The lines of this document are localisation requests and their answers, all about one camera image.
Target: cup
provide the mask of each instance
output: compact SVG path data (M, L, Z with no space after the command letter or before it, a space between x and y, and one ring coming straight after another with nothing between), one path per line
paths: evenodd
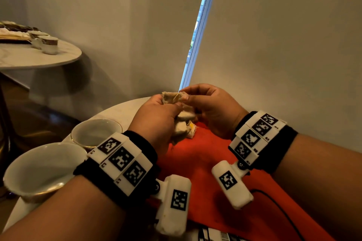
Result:
M38 50L41 49L39 36L48 36L49 35L47 33L41 32L41 31L28 31L28 34L30 36L31 46Z
M4 185L26 203L43 203L74 177L74 169L86 158L86 151L74 143L42 145L10 164Z
M122 132L122 126L118 122L99 118L79 123L70 133L70 137L73 142L90 152L112 134Z
M52 36L39 36L40 47L45 54L57 54L58 53L58 38Z

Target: red cloth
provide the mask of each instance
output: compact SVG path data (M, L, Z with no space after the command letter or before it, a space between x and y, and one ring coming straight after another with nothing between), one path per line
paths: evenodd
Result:
M191 180L188 219L243 238L256 240L299 240L283 213L265 195L254 193L254 201L234 210L211 174L222 160L230 164L236 157L223 140L205 127L198 127L193 139L185 139L159 158L160 180L168 175L181 175ZM252 170L243 177L249 190L257 188L269 194L285 210L305 240L333 238L294 202L270 175Z

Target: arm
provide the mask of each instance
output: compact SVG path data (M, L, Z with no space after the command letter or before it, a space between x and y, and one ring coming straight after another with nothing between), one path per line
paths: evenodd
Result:
M161 99L161 95L151 97L137 111L129 127L145 138L158 154L167 151L174 118L182 111L180 103L162 105ZM4 232L0 241L113 240L124 217L124 210L79 175Z
M231 139L248 114L226 91L209 84L183 89L198 119ZM272 174L275 181L335 238L362 239L362 154L298 134Z

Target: black cable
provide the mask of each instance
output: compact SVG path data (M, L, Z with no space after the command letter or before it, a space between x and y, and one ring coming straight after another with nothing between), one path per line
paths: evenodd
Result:
M298 234L299 238L302 241L305 241L304 237L301 235L301 233L299 232L298 228L296 227L296 225L293 223L293 221L290 219L290 217L287 215L287 213L283 210L283 208L266 192L262 191L262 190L258 190L256 188L252 189L250 191L251 193L261 193L264 194L267 198L269 198L278 208L279 210L282 211L282 213L284 214L284 216L288 219L289 223L292 225L292 227L294 228L295 232Z

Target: wristband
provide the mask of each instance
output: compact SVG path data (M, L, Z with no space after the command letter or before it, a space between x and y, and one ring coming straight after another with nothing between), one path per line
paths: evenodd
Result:
M139 205L155 192L157 153L139 134L114 133L87 156L74 175L83 175L121 208Z
M285 121L252 111L236 127L229 150L245 169L273 173L297 134Z

